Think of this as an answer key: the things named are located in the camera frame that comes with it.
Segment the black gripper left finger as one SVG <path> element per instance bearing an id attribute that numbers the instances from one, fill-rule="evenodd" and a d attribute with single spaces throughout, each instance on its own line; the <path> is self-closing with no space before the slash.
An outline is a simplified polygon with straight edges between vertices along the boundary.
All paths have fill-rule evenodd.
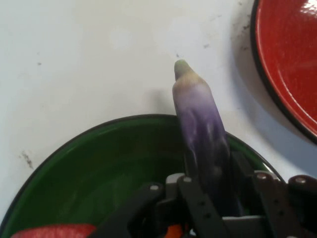
<path id="1" fill-rule="evenodd" d="M 141 186 L 95 231 L 95 238 L 164 238 L 180 225 L 182 238 L 193 230 L 198 238 L 231 236 L 198 181 L 181 176 L 176 183 Z"/>

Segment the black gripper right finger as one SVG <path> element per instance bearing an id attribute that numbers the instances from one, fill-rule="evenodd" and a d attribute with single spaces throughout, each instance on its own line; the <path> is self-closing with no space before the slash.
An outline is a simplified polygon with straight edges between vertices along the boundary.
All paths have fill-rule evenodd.
<path id="1" fill-rule="evenodd" d="M 315 238 L 317 180 L 294 176 L 282 181 L 268 170 L 253 169 L 241 152 L 231 155 L 234 188 L 249 218 L 238 226 L 250 238 Z"/>

